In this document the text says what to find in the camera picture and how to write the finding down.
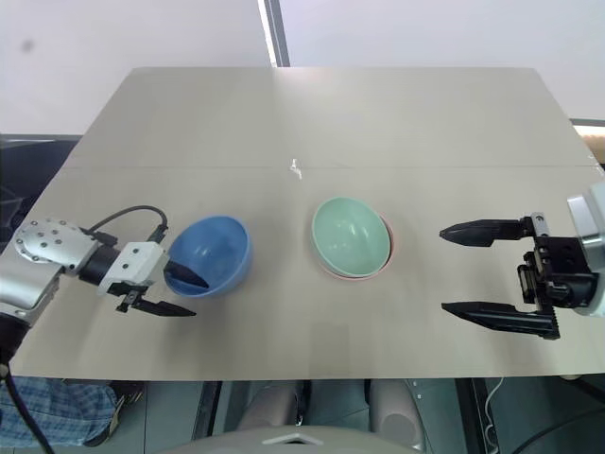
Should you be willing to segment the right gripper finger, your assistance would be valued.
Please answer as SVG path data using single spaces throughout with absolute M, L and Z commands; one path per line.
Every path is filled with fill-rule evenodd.
M 452 225 L 440 238 L 468 247 L 491 247 L 496 240 L 519 240 L 535 236 L 531 218 L 479 219 Z
M 534 335 L 550 341 L 561 336 L 552 308 L 523 312 L 513 305 L 487 302 L 443 303 L 441 308 L 464 321 L 494 331 Z

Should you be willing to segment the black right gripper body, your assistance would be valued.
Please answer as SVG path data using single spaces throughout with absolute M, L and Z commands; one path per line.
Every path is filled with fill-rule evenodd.
M 540 213 L 519 222 L 521 236 L 534 241 L 534 248 L 517 267 L 524 302 L 539 308 L 587 308 L 594 303 L 598 274 L 590 269 L 580 241 L 551 236 Z

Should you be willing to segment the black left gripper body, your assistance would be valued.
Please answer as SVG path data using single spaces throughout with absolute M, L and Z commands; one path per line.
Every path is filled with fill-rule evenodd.
M 116 307 L 116 310 L 119 312 L 128 312 L 132 306 L 136 305 L 142 299 L 146 292 L 146 288 L 129 288 L 125 293 L 122 302 Z

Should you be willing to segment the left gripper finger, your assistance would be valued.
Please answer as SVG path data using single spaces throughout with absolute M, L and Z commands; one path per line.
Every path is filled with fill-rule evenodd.
M 198 274 L 194 273 L 189 268 L 176 263 L 174 261 L 169 261 L 164 267 L 164 274 L 171 277 L 172 279 L 179 280 L 184 282 L 185 284 L 197 286 L 201 288 L 208 288 L 208 283 Z
M 193 317 L 197 315 L 197 313 L 192 310 L 165 301 L 152 303 L 146 300 L 138 300 L 134 302 L 131 307 L 160 317 Z

